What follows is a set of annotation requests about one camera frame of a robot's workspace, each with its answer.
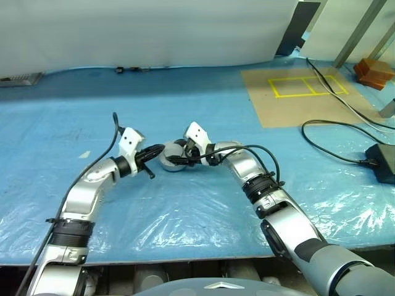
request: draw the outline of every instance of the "orange block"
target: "orange block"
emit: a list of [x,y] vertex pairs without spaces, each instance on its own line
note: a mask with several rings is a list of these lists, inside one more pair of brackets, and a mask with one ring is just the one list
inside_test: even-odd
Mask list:
[[377,60],[362,59],[354,66],[357,81],[360,84],[382,90],[388,80],[395,76],[395,72],[387,63]]
[[362,59],[358,65],[364,76],[372,79],[389,81],[395,76],[394,70],[387,63],[379,60]]

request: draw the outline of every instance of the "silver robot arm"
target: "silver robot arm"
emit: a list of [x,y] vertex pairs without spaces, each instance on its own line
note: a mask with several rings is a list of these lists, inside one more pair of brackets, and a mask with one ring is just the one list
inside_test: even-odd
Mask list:
[[273,253],[291,260],[319,295],[393,295],[395,278],[392,275],[343,247],[328,244],[282,188],[282,183],[277,183],[273,174],[246,150],[234,148],[214,153],[240,146],[239,142],[212,144],[207,133],[195,122],[184,137],[184,142],[166,143],[159,155],[164,168],[177,171],[195,163],[227,166],[262,220],[260,226]]
[[104,194],[127,175],[136,176],[146,170],[144,164],[157,156],[163,145],[154,145],[138,152],[144,137],[132,128],[123,129],[119,156],[107,158],[90,169],[70,190],[62,213],[31,280],[27,295],[84,295],[87,272],[81,266],[88,256],[96,214]]

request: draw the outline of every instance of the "white wall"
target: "white wall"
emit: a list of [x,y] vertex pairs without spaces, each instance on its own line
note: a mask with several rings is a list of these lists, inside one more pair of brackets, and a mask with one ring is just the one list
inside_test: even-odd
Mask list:
[[0,77],[271,60],[297,0],[0,0]]
[[[335,60],[371,3],[372,0],[328,0],[301,54],[313,59]],[[356,63],[368,57],[394,22],[395,1],[387,1],[347,61]],[[394,49],[392,47],[384,58],[392,64]]]

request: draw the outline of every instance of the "black cable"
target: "black cable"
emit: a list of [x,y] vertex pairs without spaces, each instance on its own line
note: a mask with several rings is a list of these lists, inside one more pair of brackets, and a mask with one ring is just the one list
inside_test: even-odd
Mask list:
[[114,119],[115,131],[114,131],[114,136],[112,138],[110,146],[96,160],[94,160],[90,165],[88,165],[78,175],[78,177],[73,181],[73,183],[67,189],[65,195],[63,196],[62,201],[60,202],[60,207],[57,210],[55,218],[52,220],[51,226],[49,227],[47,234],[45,235],[40,247],[38,248],[38,251],[36,252],[35,257],[31,261],[31,263],[30,263],[30,265],[29,265],[29,267],[28,267],[28,269],[27,269],[27,271],[26,271],[26,273],[25,273],[25,275],[24,275],[24,277],[22,279],[22,282],[20,283],[20,285],[18,287],[18,290],[15,293],[15,296],[20,296],[20,294],[22,293],[23,288],[25,287],[27,281],[29,280],[31,272],[33,271],[34,267],[36,266],[36,263],[37,263],[40,255],[41,255],[41,253],[43,252],[49,237],[52,234],[52,230],[54,229],[54,226],[55,226],[57,220],[59,220],[59,218],[60,218],[60,214],[62,213],[62,209],[63,209],[64,203],[66,202],[67,196],[69,195],[70,191],[72,190],[72,187],[74,187],[74,185],[76,185],[76,183],[83,177],[83,175],[85,175],[85,173],[87,171],[89,171],[95,164],[97,164],[113,148],[113,146],[115,144],[115,141],[117,140],[117,134],[118,134],[118,130],[119,130],[119,123],[118,123],[118,115],[115,112],[112,114],[112,118]]
[[216,154],[216,153],[218,153],[218,152],[226,151],[226,150],[229,150],[229,149],[233,149],[231,152],[225,154],[225,155],[221,158],[221,160],[220,160],[220,163],[221,163],[221,162],[223,162],[229,155],[235,153],[235,152],[238,151],[238,150],[244,149],[244,150],[249,151],[253,156],[255,156],[255,158],[258,160],[259,164],[261,165],[261,167],[262,167],[264,170],[266,170],[266,171],[268,172],[268,170],[267,170],[267,168],[266,168],[264,162],[262,161],[262,159],[260,159],[259,155],[258,155],[255,151],[253,151],[253,150],[251,149],[252,147],[260,148],[260,149],[266,151],[266,153],[268,153],[269,156],[272,158],[272,160],[273,160],[273,162],[275,163],[275,166],[276,166],[276,182],[279,184],[279,183],[280,183],[280,166],[279,166],[279,164],[278,164],[277,159],[275,158],[275,156],[274,156],[267,148],[265,148],[264,146],[260,146],[260,145],[246,145],[246,146],[235,145],[235,146],[228,146],[228,147],[224,147],[224,148],[219,148],[219,149],[217,149],[217,150],[214,150],[214,151],[212,151],[212,152],[209,152],[209,153],[200,155],[200,156],[198,156],[198,157],[190,157],[189,155],[187,155],[186,158],[188,158],[189,160],[192,160],[192,161],[197,161],[197,160],[200,160],[200,159],[205,158],[205,157],[207,157],[207,156],[214,155],[214,154]]
[[[307,62],[309,65],[311,65],[311,66],[313,67],[313,69],[318,73],[318,75],[320,75],[321,79],[322,79],[323,82],[329,87],[330,91],[333,92],[333,93],[335,93],[335,91],[333,90],[333,88],[330,86],[328,80],[326,80],[326,78],[325,78],[325,77],[322,75],[322,73],[316,68],[316,66],[309,60],[309,58],[306,58],[306,62]],[[351,108],[352,110],[354,110],[355,112],[357,112],[359,116],[363,117],[364,119],[366,119],[366,120],[369,121],[370,123],[373,123],[374,125],[382,126],[382,127],[384,127],[384,128],[389,128],[389,129],[391,129],[391,130],[395,130],[395,127],[389,126],[389,125],[384,125],[384,124],[382,124],[382,123],[375,122],[374,120],[370,119],[368,116],[366,116],[366,115],[360,113],[357,109],[353,108],[353,106],[351,106],[351,105],[349,105],[349,106],[350,106],[350,108]]]
[[331,124],[334,124],[334,125],[350,126],[351,128],[355,128],[355,129],[357,129],[357,130],[363,132],[363,133],[366,134],[367,136],[371,137],[371,138],[372,138],[373,140],[375,140],[377,143],[386,144],[385,142],[383,142],[383,141],[381,141],[380,139],[374,137],[374,135],[368,133],[368,132],[365,131],[363,128],[360,128],[360,127],[357,126],[357,125],[352,125],[352,124],[350,124],[350,123],[345,123],[345,122],[340,122],[340,121],[331,121],[331,120],[313,119],[313,120],[309,120],[309,121],[303,123],[303,125],[302,125],[302,135],[303,135],[303,138],[304,138],[309,144],[311,144],[311,145],[313,145],[314,147],[320,149],[321,151],[324,151],[325,153],[328,153],[328,154],[330,154],[330,155],[332,155],[332,156],[334,156],[334,157],[336,157],[336,158],[338,158],[338,159],[344,160],[345,162],[358,163],[358,164],[361,164],[361,165],[368,165],[368,166],[373,166],[373,167],[376,166],[376,164],[375,164],[375,163],[371,163],[370,160],[369,160],[369,161],[368,161],[368,160],[354,160],[354,159],[345,158],[345,157],[342,157],[342,156],[340,156],[340,155],[338,155],[338,154],[335,154],[335,153],[333,153],[333,152],[331,152],[331,151],[329,151],[329,150],[327,150],[327,149],[325,149],[325,148],[319,146],[318,144],[314,143],[312,140],[309,139],[309,137],[307,137],[306,132],[305,132],[305,127],[306,127],[306,125],[310,125],[310,124],[313,124],[313,123],[331,123]]

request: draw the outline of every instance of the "table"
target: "table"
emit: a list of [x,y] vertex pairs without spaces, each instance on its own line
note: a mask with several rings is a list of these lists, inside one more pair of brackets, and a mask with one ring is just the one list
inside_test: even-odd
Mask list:
[[[394,243],[394,186],[314,149],[300,128],[261,127],[240,70],[290,67],[306,63],[280,58],[121,75],[86,68],[47,74],[36,86],[0,89],[0,265],[27,265],[33,258],[49,227],[45,219],[55,215],[77,174],[108,146],[113,111],[121,125],[145,135],[145,147],[181,138],[192,121],[213,142],[264,145],[280,163],[285,189],[329,243],[347,248]],[[350,69],[341,71],[352,79]],[[382,92],[355,86],[378,109],[395,90],[393,84]],[[363,157],[374,144],[343,126],[311,126],[309,134],[350,157]],[[109,156],[117,154],[114,148]],[[251,204],[225,167],[169,173],[158,160],[148,166],[155,179],[144,172],[124,178],[106,195],[87,264],[272,255]]]

